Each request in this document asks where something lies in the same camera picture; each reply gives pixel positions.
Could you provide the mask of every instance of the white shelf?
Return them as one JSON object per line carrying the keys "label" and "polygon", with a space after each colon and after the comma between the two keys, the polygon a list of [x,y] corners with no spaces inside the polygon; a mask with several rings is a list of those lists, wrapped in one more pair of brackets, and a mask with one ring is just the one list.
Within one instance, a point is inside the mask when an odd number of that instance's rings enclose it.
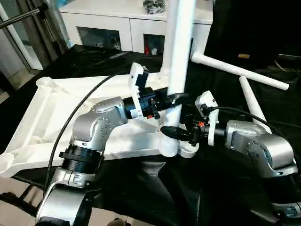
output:
{"label": "white shelf", "polygon": [[[75,0],[60,8],[62,13],[115,16],[144,20],[166,21],[167,13],[147,14],[143,9],[143,0]],[[212,0],[198,0],[194,16],[195,24],[212,24]]]}

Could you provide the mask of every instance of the curtain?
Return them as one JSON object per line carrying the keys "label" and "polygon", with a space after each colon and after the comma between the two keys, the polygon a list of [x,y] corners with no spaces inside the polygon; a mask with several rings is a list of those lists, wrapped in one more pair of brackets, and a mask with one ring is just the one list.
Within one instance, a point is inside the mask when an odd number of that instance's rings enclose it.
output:
{"label": "curtain", "polygon": [[[47,3],[47,0],[16,0],[16,2],[22,14],[42,6],[43,3]],[[46,10],[45,13],[49,28],[55,40],[51,38],[40,13],[22,20],[29,42],[43,68],[47,67],[67,50],[63,35],[50,9]]]}

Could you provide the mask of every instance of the white pipe fitting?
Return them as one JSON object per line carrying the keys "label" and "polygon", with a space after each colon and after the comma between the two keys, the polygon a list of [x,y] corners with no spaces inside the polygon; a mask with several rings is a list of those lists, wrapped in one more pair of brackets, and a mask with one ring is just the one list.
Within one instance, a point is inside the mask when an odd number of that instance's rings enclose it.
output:
{"label": "white pipe fitting", "polygon": [[171,68],[171,60],[173,57],[174,50],[174,25],[176,24],[177,19],[177,10],[178,10],[179,0],[170,0],[168,1],[168,10],[167,10],[167,25],[166,25],[166,34],[164,41],[164,51],[163,51],[163,62],[160,71],[160,77],[169,76]]}
{"label": "white pipe fitting", "polygon": [[216,60],[216,59],[204,56],[202,53],[200,53],[198,51],[193,54],[191,60],[194,63],[204,64],[209,67],[217,68],[217,69],[220,69],[220,70],[223,70],[223,71],[235,74],[235,75],[245,76],[248,79],[252,79],[254,81],[258,81],[263,84],[276,87],[278,89],[287,90],[289,87],[289,85],[284,82],[263,76],[261,74],[257,74],[255,72],[248,71],[248,70],[240,68],[240,67],[236,67],[234,65],[230,65],[230,64],[225,63],[220,60]]}
{"label": "white pipe fitting", "polygon": [[[248,104],[250,113],[266,121],[264,114],[257,102],[257,99],[256,99],[246,77],[241,76],[239,78],[239,82],[240,82],[241,88],[243,89],[243,92],[244,92],[244,95],[246,98],[246,103]],[[253,119],[253,122],[264,127],[268,133],[270,133],[270,134],[272,133],[271,129],[267,125],[263,124],[262,122],[260,122],[256,119]]]}
{"label": "white pipe fitting", "polygon": [[[175,20],[168,21],[169,28],[174,29],[174,41],[166,43],[172,46],[171,69],[167,94],[183,93],[189,60],[190,43],[192,37],[193,17],[196,0],[178,0]],[[165,126],[178,126],[182,106],[166,110]],[[166,157],[173,157],[177,154],[179,141],[162,134],[159,144],[159,151]]]}

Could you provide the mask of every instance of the black fabric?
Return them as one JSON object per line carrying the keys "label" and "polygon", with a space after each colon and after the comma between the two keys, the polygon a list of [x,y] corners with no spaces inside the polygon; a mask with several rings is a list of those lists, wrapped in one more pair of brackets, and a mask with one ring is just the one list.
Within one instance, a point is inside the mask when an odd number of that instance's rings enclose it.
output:
{"label": "black fabric", "polygon": [[[66,54],[0,104],[4,125],[0,150],[4,150],[17,128],[32,96],[35,81],[43,76],[72,78],[129,73],[132,62],[158,72],[162,58],[129,53],[103,62],[118,53],[101,48],[74,46]],[[258,71],[280,80],[293,73]],[[287,91],[250,81],[267,120],[279,128],[301,154],[300,82]],[[217,104],[248,111],[238,77],[204,65],[189,63],[186,90],[193,98],[211,90]],[[194,108],[183,108],[182,121],[188,123]],[[221,112],[219,119],[251,120]],[[46,169],[18,172],[14,178],[43,187]],[[272,207],[248,159],[226,151],[223,143],[209,147],[204,140],[196,156],[165,158],[149,156],[105,161],[92,185],[93,206],[112,210],[158,226],[276,225]],[[289,220],[285,225],[298,225]]]}
{"label": "black fabric", "polygon": [[41,217],[36,226],[70,226],[70,223],[57,218]]}

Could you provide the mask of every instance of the white cabinet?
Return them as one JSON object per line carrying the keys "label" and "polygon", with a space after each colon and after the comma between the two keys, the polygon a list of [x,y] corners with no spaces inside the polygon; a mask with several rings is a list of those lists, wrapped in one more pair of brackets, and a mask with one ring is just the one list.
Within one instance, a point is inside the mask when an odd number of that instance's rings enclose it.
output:
{"label": "white cabinet", "polygon": [[[163,53],[167,12],[147,14],[142,0],[75,0],[60,11],[74,44]],[[197,0],[192,53],[205,50],[212,21],[212,0]]]}
{"label": "white cabinet", "polygon": [[129,18],[62,13],[73,44],[132,51]]}
{"label": "white cabinet", "polygon": [[[164,36],[166,33],[166,21],[154,21],[154,20],[137,20],[130,19],[131,34],[132,34],[132,45],[133,51],[139,53],[145,53],[146,41],[150,38],[149,35],[161,35]],[[198,51],[204,51],[210,31],[210,25],[208,24],[194,24],[192,32],[192,52],[196,49]]]}

